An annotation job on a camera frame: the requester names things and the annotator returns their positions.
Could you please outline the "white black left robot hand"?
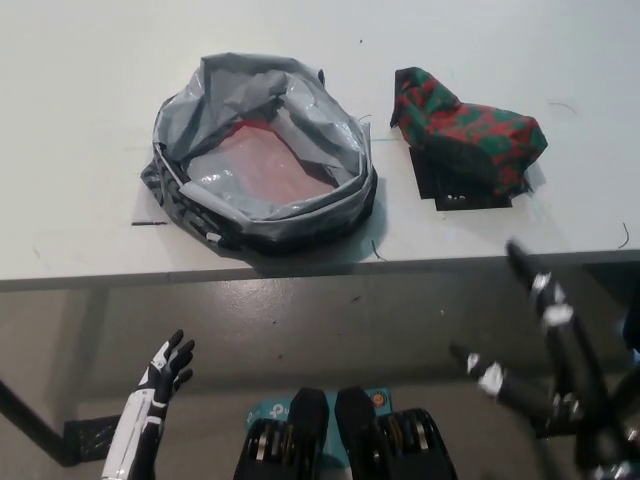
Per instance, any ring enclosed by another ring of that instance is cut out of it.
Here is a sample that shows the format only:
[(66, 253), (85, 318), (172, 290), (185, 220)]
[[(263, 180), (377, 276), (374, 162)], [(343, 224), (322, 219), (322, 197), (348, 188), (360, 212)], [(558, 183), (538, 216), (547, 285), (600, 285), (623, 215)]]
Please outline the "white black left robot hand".
[(177, 330), (156, 352), (129, 395), (105, 460), (103, 479), (153, 479), (169, 403), (193, 375), (195, 342)]

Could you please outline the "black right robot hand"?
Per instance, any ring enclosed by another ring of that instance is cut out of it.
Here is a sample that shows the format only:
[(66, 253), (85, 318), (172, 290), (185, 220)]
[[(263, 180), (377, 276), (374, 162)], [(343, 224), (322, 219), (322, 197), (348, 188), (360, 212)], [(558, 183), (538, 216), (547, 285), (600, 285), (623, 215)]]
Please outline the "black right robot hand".
[(553, 273), (516, 241), (506, 244), (516, 278), (527, 290), (550, 362), (554, 384), (545, 391), (496, 360), (451, 344), (452, 357), (485, 395), (526, 419), (536, 438), (571, 436), (584, 479), (636, 479), (639, 432), (626, 424), (639, 396), (633, 372), (608, 389), (601, 365), (574, 306)]

